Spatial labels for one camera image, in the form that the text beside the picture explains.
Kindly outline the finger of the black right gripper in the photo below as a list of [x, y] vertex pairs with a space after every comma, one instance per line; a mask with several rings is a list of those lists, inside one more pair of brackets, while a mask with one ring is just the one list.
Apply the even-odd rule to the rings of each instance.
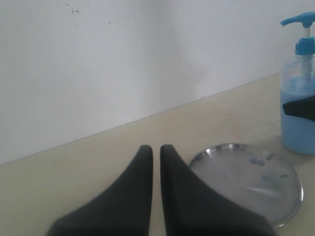
[[285, 103], [283, 111], [288, 116], [315, 120], [315, 96]]

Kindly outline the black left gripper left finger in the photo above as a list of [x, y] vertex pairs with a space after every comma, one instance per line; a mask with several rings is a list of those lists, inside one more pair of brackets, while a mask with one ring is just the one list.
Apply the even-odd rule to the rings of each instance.
[[153, 193], [153, 151], [140, 146], [124, 172], [99, 196], [57, 219], [49, 236], [147, 236]]

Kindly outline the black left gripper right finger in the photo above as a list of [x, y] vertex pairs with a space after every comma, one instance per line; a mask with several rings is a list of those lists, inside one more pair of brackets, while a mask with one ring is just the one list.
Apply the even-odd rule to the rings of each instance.
[[172, 145], [160, 148], [160, 185], [168, 236], [273, 236], [267, 220], [202, 182]]

